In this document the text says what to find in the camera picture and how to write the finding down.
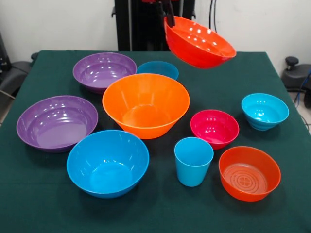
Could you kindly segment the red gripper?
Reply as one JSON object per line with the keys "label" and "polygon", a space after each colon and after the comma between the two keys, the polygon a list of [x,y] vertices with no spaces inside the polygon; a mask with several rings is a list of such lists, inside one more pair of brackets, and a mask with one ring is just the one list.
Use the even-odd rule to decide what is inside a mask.
{"label": "red gripper", "polygon": [[[163,4],[162,0],[141,0],[142,2],[156,2],[156,7],[157,7],[157,12],[160,17],[165,16],[165,12],[163,10]],[[175,20],[174,20],[174,12],[173,12],[173,5],[171,0],[166,0],[166,7],[167,7],[167,20],[168,20],[168,25],[169,26],[174,26],[175,25]]]}

